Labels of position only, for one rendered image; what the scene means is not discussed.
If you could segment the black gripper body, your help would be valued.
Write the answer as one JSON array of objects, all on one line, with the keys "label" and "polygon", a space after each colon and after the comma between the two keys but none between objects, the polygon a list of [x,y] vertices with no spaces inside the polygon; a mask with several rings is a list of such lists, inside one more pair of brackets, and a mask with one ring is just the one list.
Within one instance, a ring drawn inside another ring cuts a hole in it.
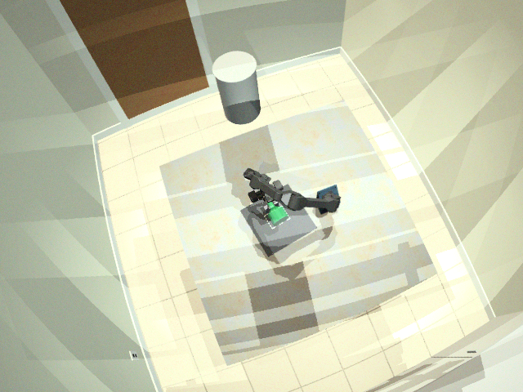
[{"label": "black gripper body", "polygon": [[[271,184],[273,187],[275,187],[276,189],[279,189],[279,190],[283,190],[284,187],[282,186],[281,182],[279,180],[276,180],[274,182],[272,182],[273,184]],[[258,193],[255,193],[255,191],[251,191],[248,193],[248,196],[251,200],[252,203],[255,203],[256,201],[258,201],[260,198],[263,198],[263,195],[262,195],[262,191],[259,190]]]}]

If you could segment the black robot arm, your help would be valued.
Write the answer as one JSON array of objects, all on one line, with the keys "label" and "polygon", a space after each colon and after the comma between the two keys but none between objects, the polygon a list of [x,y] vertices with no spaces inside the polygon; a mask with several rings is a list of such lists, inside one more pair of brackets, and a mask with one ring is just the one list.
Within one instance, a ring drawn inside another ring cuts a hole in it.
[{"label": "black robot arm", "polygon": [[[330,190],[331,192],[329,191],[324,194],[322,198],[306,198],[302,194],[292,190],[282,191],[269,184],[271,180],[269,176],[266,174],[260,174],[258,171],[254,171],[251,168],[248,168],[243,176],[250,180],[249,186],[251,186],[251,188],[260,189],[262,191],[262,195],[265,196],[267,203],[276,201],[284,208],[292,211],[301,211],[305,207],[313,207],[324,208],[328,213],[334,213],[337,211],[342,198],[339,195],[333,194],[332,190]],[[287,193],[291,193],[288,206],[281,200],[283,194]]]}]

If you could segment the green glass bottle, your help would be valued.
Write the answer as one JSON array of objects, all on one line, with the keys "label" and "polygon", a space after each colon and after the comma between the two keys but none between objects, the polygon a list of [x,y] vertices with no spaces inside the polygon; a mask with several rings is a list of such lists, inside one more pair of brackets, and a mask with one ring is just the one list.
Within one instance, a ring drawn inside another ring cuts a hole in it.
[{"label": "green glass bottle", "polygon": [[268,217],[273,226],[280,225],[288,219],[288,214],[283,207],[276,207],[273,202],[267,203],[267,205],[270,208]]}]

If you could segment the grey flat mat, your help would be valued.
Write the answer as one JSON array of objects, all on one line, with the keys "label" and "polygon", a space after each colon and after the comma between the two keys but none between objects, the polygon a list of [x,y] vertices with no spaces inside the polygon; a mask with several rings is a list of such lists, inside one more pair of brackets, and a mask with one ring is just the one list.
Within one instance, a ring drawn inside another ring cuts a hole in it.
[{"label": "grey flat mat", "polygon": [[318,228],[305,208],[301,211],[284,208],[288,219],[280,225],[273,226],[268,217],[269,212],[264,212],[265,205],[267,203],[264,200],[258,200],[240,212],[268,257]]}]

